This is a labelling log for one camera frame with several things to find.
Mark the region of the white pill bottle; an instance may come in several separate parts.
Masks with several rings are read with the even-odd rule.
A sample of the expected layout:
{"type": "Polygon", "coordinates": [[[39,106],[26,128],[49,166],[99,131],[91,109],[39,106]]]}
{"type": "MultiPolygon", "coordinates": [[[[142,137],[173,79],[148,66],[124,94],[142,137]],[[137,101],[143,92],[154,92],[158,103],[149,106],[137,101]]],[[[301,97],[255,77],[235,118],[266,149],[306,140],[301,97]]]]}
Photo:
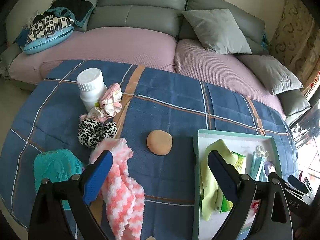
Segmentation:
{"type": "Polygon", "coordinates": [[[98,105],[100,98],[107,91],[103,74],[98,68],[88,68],[77,76],[76,82],[80,90],[80,98],[89,112],[98,105]]]}

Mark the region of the blue face mask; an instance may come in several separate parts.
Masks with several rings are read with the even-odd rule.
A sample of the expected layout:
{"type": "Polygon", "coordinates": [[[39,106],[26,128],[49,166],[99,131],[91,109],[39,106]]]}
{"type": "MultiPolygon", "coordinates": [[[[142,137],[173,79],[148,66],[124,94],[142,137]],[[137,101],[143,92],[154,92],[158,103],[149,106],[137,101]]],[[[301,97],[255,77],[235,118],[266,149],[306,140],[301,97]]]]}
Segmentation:
{"type": "Polygon", "coordinates": [[[268,151],[264,150],[262,145],[256,147],[253,152],[253,159],[251,164],[251,178],[256,181],[264,180],[264,162],[268,158],[268,151]]]}

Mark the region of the patterned beige curtain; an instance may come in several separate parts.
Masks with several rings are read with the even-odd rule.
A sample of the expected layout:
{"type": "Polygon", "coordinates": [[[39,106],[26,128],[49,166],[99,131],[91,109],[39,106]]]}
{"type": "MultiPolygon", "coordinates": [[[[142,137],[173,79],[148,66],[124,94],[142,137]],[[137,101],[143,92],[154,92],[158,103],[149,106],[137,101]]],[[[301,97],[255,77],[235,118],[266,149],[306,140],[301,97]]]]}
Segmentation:
{"type": "Polygon", "coordinates": [[[319,74],[319,25],[301,0],[285,0],[270,54],[306,88],[319,74]]]}

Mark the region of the grey throw pillow upright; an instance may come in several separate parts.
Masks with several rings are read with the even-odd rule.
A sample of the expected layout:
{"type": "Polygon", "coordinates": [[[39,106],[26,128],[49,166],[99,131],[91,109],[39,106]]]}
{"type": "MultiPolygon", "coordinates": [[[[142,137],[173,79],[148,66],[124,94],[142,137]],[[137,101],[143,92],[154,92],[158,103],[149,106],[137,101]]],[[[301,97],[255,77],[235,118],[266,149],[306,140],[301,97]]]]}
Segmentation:
{"type": "Polygon", "coordinates": [[[229,9],[188,10],[183,16],[203,48],[221,55],[252,53],[229,9]]]}

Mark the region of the green tissue pack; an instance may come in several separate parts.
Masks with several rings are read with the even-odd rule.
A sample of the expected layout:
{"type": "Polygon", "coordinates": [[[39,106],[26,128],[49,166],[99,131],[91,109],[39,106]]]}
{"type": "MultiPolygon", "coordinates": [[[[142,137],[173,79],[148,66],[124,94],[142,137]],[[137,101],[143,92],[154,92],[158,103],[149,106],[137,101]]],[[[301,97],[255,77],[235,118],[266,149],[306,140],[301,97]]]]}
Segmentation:
{"type": "Polygon", "coordinates": [[[233,165],[225,161],[218,151],[214,151],[214,157],[216,159],[214,172],[217,174],[214,177],[221,191],[217,201],[217,210],[223,213],[231,211],[239,200],[240,174],[233,165]]]}

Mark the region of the pink floral scrunchie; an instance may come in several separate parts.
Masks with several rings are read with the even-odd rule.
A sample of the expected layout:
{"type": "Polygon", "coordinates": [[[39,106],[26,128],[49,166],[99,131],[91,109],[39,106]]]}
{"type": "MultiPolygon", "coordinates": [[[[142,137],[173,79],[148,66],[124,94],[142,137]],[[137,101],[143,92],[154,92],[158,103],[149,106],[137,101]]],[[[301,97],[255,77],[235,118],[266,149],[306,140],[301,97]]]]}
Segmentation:
{"type": "Polygon", "coordinates": [[[87,114],[80,116],[80,121],[93,119],[98,122],[105,122],[115,117],[122,110],[120,84],[114,83],[109,88],[98,89],[98,94],[94,94],[94,92],[95,90],[92,90],[80,94],[87,110],[87,114]]]}

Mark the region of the green cloth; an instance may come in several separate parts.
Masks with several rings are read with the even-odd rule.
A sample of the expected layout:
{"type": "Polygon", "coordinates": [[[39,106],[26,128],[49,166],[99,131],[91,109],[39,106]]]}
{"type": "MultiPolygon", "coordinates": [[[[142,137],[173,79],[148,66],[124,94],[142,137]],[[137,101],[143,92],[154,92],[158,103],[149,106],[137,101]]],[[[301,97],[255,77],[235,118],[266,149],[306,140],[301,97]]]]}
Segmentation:
{"type": "Polygon", "coordinates": [[[200,164],[201,184],[203,200],[201,202],[202,217],[208,221],[214,212],[227,212],[233,207],[232,202],[228,201],[222,193],[214,175],[208,165],[208,155],[216,150],[226,163],[235,165],[238,161],[238,155],[232,153],[225,145],[222,139],[210,144],[205,152],[200,164]]]}

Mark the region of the teal shallow cardboard tray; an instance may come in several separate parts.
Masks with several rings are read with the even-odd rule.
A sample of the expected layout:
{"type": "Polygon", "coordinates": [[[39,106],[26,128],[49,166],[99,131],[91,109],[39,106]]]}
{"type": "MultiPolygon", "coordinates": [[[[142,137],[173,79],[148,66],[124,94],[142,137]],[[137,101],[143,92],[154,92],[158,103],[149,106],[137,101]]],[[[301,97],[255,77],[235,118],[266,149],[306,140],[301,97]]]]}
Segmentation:
{"type": "Polygon", "coordinates": [[[282,226],[291,235],[272,137],[199,129],[194,152],[193,239],[268,239],[282,226]]]}

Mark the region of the grey sofa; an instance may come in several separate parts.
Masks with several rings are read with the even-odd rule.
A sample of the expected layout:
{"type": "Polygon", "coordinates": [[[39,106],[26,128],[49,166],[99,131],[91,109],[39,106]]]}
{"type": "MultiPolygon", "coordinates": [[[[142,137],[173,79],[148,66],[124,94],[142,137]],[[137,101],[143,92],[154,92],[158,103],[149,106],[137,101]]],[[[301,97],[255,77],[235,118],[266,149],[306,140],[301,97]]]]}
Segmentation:
{"type": "MultiPolygon", "coordinates": [[[[265,30],[264,22],[224,0],[86,1],[92,2],[94,9],[83,27],[75,27],[73,33],[75,31],[84,33],[92,29],[104,27],[125,27],[147,29],[168,34],[176,41],[183,39],[199,41],[191,25],[184,18],[183,12],[188,10],[229,9],[251,48],[252,53],[250,55],[269,55],[262,45],[265,30]]],[[[33,90],[39,84],[32,85],[13,79],[12,81],[18,87],[27,90],[33,90]]],[[[304,113],[295,114],[290,117],[284,116],[287,122],[290,123],[302,114],[304,113]]]]}

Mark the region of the tan makeup sponge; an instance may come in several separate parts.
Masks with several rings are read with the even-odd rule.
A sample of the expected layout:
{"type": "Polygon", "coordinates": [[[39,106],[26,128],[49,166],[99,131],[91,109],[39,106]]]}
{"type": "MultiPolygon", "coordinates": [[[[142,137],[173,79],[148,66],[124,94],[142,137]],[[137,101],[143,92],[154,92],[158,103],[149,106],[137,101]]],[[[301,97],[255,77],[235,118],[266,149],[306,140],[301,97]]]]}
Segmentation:
{"type": "Polygon", "coordinates": [[[148,149],[155,155],[167,155],[172,148],[172,136],[163,130],[151,131],[146,139],[148,149]]]}

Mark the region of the pink white knitted cloth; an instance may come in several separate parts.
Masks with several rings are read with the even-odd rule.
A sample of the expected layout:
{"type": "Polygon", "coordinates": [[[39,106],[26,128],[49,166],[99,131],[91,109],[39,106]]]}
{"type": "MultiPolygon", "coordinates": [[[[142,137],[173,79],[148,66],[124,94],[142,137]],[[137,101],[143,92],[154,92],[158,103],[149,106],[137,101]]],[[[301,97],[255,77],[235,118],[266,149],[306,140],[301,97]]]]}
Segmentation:
{"type": "Polygon", "coordinates": [[[113,157],[112,167],[101,187],[100,194],[106,203],[106,217],[115,239],[140,239],[143,225],[144,189],[129,175],[127,161],[133,150],[124,138],[106,138],[90,155],[94,163],[104,150],[113,157]]]}

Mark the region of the leopard print scrunchie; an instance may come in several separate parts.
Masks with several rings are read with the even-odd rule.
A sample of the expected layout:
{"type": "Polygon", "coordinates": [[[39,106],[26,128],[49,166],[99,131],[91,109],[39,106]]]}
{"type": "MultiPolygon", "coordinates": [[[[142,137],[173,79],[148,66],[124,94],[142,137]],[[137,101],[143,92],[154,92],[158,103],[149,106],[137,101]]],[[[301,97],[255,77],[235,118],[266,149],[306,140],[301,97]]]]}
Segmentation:
{"type": "Polygon", "coordinates": [[[82,146],[95,148],[105,138],[114,138],[117,133],[115,122],[99,122],[94,119],[81,120],[78,126],[78,141],[82,146]]]}

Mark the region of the purple baby wipes pack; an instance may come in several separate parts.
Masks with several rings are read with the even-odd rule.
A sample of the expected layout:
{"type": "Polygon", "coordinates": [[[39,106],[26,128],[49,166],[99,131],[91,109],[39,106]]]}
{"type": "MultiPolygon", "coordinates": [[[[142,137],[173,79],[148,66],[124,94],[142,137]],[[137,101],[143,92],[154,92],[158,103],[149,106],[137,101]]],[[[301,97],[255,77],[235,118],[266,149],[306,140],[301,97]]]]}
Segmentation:
{"type": "Polygon", "coordinates": [[[268,178],[268,175],[272,172],[276,172],[276,167],[271,161],[265,161],[264,162],[264,173],[266,178],[268,178]]]}

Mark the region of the blue plaid blanket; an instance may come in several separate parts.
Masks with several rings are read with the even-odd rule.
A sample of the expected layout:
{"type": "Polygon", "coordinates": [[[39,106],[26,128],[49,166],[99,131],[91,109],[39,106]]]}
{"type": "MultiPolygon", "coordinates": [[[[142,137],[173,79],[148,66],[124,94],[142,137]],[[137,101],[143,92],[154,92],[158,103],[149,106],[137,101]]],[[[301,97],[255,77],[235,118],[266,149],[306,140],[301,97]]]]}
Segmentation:
{"type": "Polygon", "coordinates": [[[283,176],[297,174],[297,150],[281,115],[251,99],[175,73],[105,61],[61,63],[32,92],[1,153],[1,197],[22,225],[29,224],[35,199],[33,163],[41,152],[65,148],[87,163],[89,148],[78,141],[85,107],[76,77],[102,71],[107,85],[118,82],[123,112],[118,131],[134,154],[129,174],[146,194],[142,234],[156,239],[191,239],[195,153],[193,136],[214,129],[273,137],[283,176]]]}

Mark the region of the grey throw pillow flat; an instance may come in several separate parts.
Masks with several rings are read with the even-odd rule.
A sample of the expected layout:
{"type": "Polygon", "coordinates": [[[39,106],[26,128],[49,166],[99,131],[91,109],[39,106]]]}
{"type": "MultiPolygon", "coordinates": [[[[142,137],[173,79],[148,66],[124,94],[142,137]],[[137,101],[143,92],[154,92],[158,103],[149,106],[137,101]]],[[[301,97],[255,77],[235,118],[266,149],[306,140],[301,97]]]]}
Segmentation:
{"type": "Polygon", "coordinates": [[[295,74],[270,55],[240,55],[237,58],[251,70],[271,95],[303,88],[295,74]]]}

